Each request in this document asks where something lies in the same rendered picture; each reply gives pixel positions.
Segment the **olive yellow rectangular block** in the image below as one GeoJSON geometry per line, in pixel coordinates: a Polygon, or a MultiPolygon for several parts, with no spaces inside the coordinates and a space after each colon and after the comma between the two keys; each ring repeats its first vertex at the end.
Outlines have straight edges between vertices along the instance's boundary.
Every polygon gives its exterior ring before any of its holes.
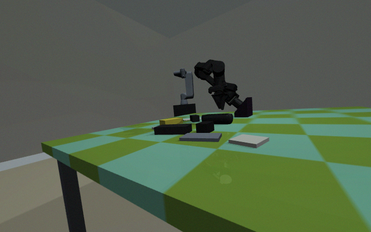
{"type": "Polygon", "coordinates": [[[159,120],[160,125],[167,125],[167,124],[182,124],[183,118],[169,118],[169,119],[162,119],[159,120]]]}

